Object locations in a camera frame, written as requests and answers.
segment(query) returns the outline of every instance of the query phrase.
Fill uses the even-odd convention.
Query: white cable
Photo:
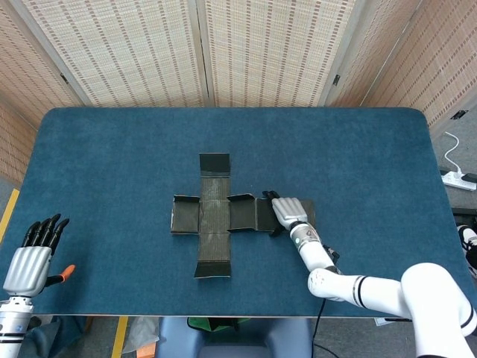
[[[462,174],[461,167],[458,166],[455,162],[452,162],[452,161],[447,157],[447,155],[448,155],[451,151],[453,151],[454,149],[456,149],[456,148],[459,146],[459,138],[457,138],[454,134],[451,134],[451,133],[449,133],[449,132],[446,132],[446,134],[447,134],[448,136],[451,136],[451,137],[454,138],[455,140],[457,140],[457,143],[456,143],[452,148],[450,148],[450,149],[444,154],[444,158],[446,158],[449,162],[451,162],[452,164],[454,164],[454,165],[457,167],[457,173],[458,173],[458,174]]]

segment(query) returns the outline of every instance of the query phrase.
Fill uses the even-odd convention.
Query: black cable
[[[315,347],[318,347],[318,348],[321,348],[323,349],[324,351],[327,351],[329,354],[331,354],[332,356],[334,356],[334,358],[340,358],[339,355],[337,355],[335,352],[331,351],[330,349],[322,346],[322,345],[317,345],[316,343],[313,344]]]
[[[322,345],[319,345],[319,344],[315,343],[316,333],[318,332],[318,324],[320,323],[321,314],[323,313],[323,310],[325,309],[325,303],[326,303],[326,299],[324,298],[323,303],[321,304],[321,307],[320,307],[320,312],[318,312],[318,316],[316,318],[315,331],[313,332],[313,338],[312,338],[312,358],[315,356],[315,350],[313,349],[313,347],[321,348],[324,351],[333,355],[334,357],[340,358],[335,352],[331,351],[330,349],[328,349],[328,348],[326,348]]]
[[[318,324],[320,323],[321,314],[323,313],[323,310],[325,309],[325,303],[326,303],[326,299],[324,298],[323,303],[321,304],[321,307],[320,307],[320,312],[318,312],[318,316],[316,318],[315,331],[313,332],[313,338],[312,338],[312,358],[315,356],[313,347],[315,346],[316,332],[318,332]]]
[[[336,265],[336,262],[340,258],[340,255],[336,251],[333,251],[333,253],[334,254],[332,255],[332,261]],[[315,343],[316,333],[318,332],[318,324],[320,323],[321,314],[323,313],[323,310],[325,309],[325,303],[326,303],[326,299],[324,298],[323,303],[321,304],[321,307],[320,307],[320,311],[318,312],[318,316],[316,318],[315,331],[313,332],[313,338],[312,338],[312,358],[315,356],[315,350],[313,349],[313,347],[321,348],[325,350],[326,352],[330,353],[331,355],[333,355],[334,357],[339,358],[338,355],[332,352],[330,349]]]

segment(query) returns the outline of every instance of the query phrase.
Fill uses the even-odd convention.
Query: blue table surface
[[[170,234],[174,194],[200,193],[199,153],[230,153],[231,193],[315,202],[345,274],[399,280],[444,266],[476,305],[426,120],[406,108],[63,108],[42,121],[0,249],[0,279],[28,226],[71,219],[51,264],[70,280],[38,314],[314,316],[321,300],[284,234],[231,235],[232,277],[194,279],[196,236]],[[0,298],[6,298],[4,292]],[[326,316],[381,316],[329,302]]]

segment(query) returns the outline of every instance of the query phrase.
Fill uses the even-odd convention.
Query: silver robotic hand
[[[48,286],[66,281],[75,270],[68,266],[62,274],[48,276],[51,258],[69,219],[60,214],[30,226],[22,246],[16,249],[3,285],[9,301],[0,302],[0,357],[18,355],[33,313],[31,299]]]
[[[290,237],[300,253],[306,268],[337,272],[328,252],[323,247],[315,228],[308,223],[305,209],[297,198],[274,198],[271,201],[279,223],[290,231]]]

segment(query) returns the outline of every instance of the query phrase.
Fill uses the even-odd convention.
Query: woven panel
[[[0,104],[0,175],[20,185],[37,132],[16,113]]]
[[[477,2],[425,1],[369,106],[413,107],[429,126],[477,86]]]
[[[418,3],[419,0],[376,2],[376,9],[367,18],[366,25],[362,25],[353,37],[339,85],[332,89],[327,105],[360,105]]]
[[[205,0],[215,104],[318,104],[354,0]]]
[[[53,107],[78,105],[1,7],[0,52],[0,96],[33,125]]]
[[[24,0],[97,106],[201,106],[181,0]]]

